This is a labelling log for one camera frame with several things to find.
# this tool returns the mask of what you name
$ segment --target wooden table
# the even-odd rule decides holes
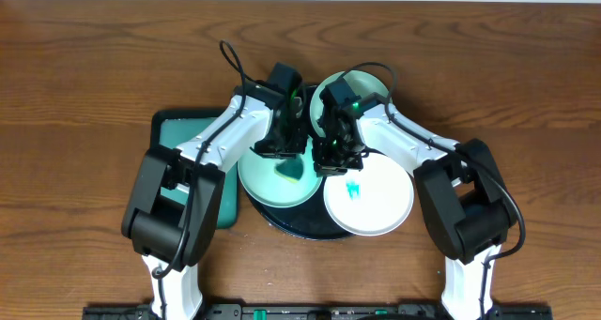
[[[276,61],[315,81],[365,60],[394,65],[403,114],[486,141],[523,210],[526,245],[495,266],[493,297],[599,316],[600,6],[2,0],[0,318],[79,319],[89,304],[152,298],[121,218],[150,117],[228,103],[239,76],[220,38],[255,78]],[[439,299],[444,261],[419,203],[386,236],[313,242],[240,197],[238,223],[201,263],[206,296]]]

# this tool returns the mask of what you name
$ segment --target white arm segment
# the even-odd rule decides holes
[[[177,148],[181,150],[181,157],[194,161],[201,143],[236,114],[241,101],[242,97],[240,95],[234,96],[225,112],[217,117],[204,131],[189,142],[178,145]],[[264,102],[247,97],[240,117],[213,139],[200,163],[215,164],[221,171],[227,173],[249,147],[265,138],[270,130],[272,116],[273,111],[266,107]],[[177,188],[186,193],[189,191],[188,187],[181,184],[178,184]],[[156,267],[167,267],[167,263],[151,255],[142,256],[142,259],[151,273]],[[152,289],[155,296],[152,301],[152,311],[158,316],[162,316],[158,280],[152,279]],[[167,319],[193,319],[203,300],[198,288],[198,265],[184,267],[181,272],[170,271],[162,279],[162,290],[167,305]]]
[[[394,118],[405,127],[426,139],[432,139],[439,145],[455,150],[458,141],[440,137],[420,127],[401,115],[392,104],[389,104],[389,110]],[[391,123],[384,112],[384,104],[379,104],[377,107],[366,111],[359,119],[357,126],[365,145],[375,148],[390,157],[410,175],[413,175],[413,170],[420,167],[426,160],[437,160],[446,155],[446,153],[416,140],[413,136]]]
[[[155,267],[167,267],[167,263],[151,255],[143,255],[142,260],[148,266],[150,273]],[[155,314],[162,316],[159,281],[156,279],[152,279],[152,291],[155,297],[150,307]],[[167,305],[165,308],[167,319],[193,319],[203,303],[203,295],[198,288],[198,264],[184,267],[181,272],[175,270],[169,272],[162,278],[162,294]]]
[[[476,254],[473,261],[463,265],[459,260],[444,258],[446,283],[442,292],[442,306],[454,320],[475,320],[480,318],[480,291],[484,274],[483,262],[488,255],[501,251],[501,245],[491,246]],[[485,312],[492,308],[490,282],[495,260],[490,262],[486,277]]]

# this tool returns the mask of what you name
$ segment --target robotic arm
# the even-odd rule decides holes
[[[147,151],[122,223],[122,234],[131,239],[148,269],[163,269],[174,262],[164,278],[152,279],[155,299],[152,311],[160,318],[193,319],[202,305],[197,263],[215,232],[225,173],[250,148],[263,157],[287,158],[304,151],[307,132],[299,119],[303,100],[290,99],[301,78],[290,67],[278,64],[266,83],[237,87],[227,110],[206,130],[176,149],[163,146]],[[184,229],[184,206],[160,195],[161,187],[189,191],[194,160],[200,145],[226,121],[241,114],[214,136],[201,155],[184,250],[175,258]],[[318,174],[341,175],[362,168],[362,152],[376,149],[414,175],[424,221],[437,247],[445,254],[447,280],[442,304],[454,319],[480,316],[479,293],[482,261],[501,249],[507,230],[515,222],[498,192],[477,171],[430,147],[390,124],[385,102],[378,94],[365,99],[354,95],[340,79],[320,95],[324,102],[325,138],[314,139],[313,157]],[[392,104],[389,111],[413,133],[440,145],[460,149],[488,166],[497,167],[484,143],[465,145],[439,137],[402,116]],[[458,198],[454,186],[474,183],[474,190]],[[487,284],[485,308],[492,301]]]

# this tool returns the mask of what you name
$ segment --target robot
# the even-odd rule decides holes
[[[224,46],[230,48],[236,64],[227,57]],[[272,315],[276,313],[295,312],[301,315],[291,319],[552,318],[548,308],[513,309],[511,315],[505,315],[503,308],[493,307],[492,274],[488,273],[495,259],[512,254],[523,243],[521,213],[505,190],[484,142],[461,144],[440,137],[399,113],[390,101],[395,75],[389,94],[365,98],[355,95],[343,77],[326,86],[319,95],[324,110],[318,122],[326,136],[313,139],[313,159],[319,175],[343,175],[349,169],[360,170],[365,152],[375,149],[413,175],[428,233],[446,257],[446,285],[440,304],[420,308],[413,315],[401,309],[365,311],[364,315],[344,308],[248,311],[239,305],[233,305],[230,313],[215,311],[231,310],[227,305],[204,305],[197,263],[215,232],[225,174],[249,148],[262,157],[295,157],[304,152],[308,134],[306,125],[300,123],[308,98],[302,94],[305,83],[296,70],[278,63],[265,82],[255,81],[244,74],[227,42],[222,41],[220,47],[239,72],[241,85],[234,89],[225,112],[189,142],[175,149],[156,146],[147,151],[123,218],[122,234],[142,255],[155,296],[149,308],[133,311],[137,319],[213,319],[217,315],[223,320],[275,319]],[[353,69],[368,65],[389,69],[379,63]],[[457,197],[455,186],[468,183],[473,190]],[[187,204],[162,197],[161,187],[188,192]],[[501,253],[507,231],[516,223],[521,243]]]

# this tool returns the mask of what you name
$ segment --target wood grain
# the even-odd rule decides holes
[[[365,60],[394,65],[397,107],[439,134],[485,140],[523,210],[526,246],[495,266],[493,297],[598,317],[600,6],[2,0],[1,319],[79,319],[88,304],[152,297],[120,220],[150,117],[228,102],[239,79],[220,38],[256,78],[276,61],[315,81]],[[443,259],[418,203],[386,236],[311,242],[240,197],[238,223],[201,263],[209,297],[439,298]]]

